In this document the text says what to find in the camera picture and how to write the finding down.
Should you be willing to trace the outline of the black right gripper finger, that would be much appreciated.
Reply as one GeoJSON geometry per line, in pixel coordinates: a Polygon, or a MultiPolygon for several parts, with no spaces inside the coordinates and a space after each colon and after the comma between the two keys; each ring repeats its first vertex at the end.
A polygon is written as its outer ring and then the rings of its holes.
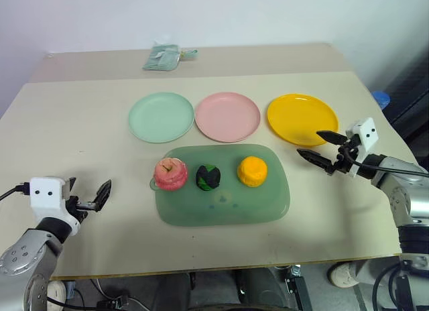
{"type": "Polygon", "coordinates": [[[321,156],[318,152],[310,149],[297,149],[298,154],[306,161],[322,168],[325,172],[332,172],[332,162],[330,159],[321,156]]]}
{"type": "Polygon", "coordinates": [[[317,131],[316,134],[328,143],[343,145],[347,142],[347,136],[334,131],[317,131]]]}

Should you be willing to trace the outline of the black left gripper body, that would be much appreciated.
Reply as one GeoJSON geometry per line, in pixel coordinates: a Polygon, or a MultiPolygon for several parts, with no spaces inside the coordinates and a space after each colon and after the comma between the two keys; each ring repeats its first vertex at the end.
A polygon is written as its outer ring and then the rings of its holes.
{"type": "Polygon", "coordinates": [[[88,216],[89,211],[98,211],[98,204],[95,202],[81,202],[77,196],[71,196],[66,201],[66,210],[81,223],[88,216]]]}

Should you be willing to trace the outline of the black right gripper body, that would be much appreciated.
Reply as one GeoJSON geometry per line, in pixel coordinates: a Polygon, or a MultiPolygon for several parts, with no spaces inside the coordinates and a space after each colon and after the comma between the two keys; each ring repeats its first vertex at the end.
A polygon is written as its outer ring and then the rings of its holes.
{"type": "Polygon", "coordinates": [[[336,162],[332,164],[332,172],[327,172],[327,174],[331,176],[336,171],[340,171],[344,174],[348,173],[359,154],[359,150],[357,149],[358,145],[361,145],[359,137],[347,138],[345,144],[339,145],[336,162]]]}

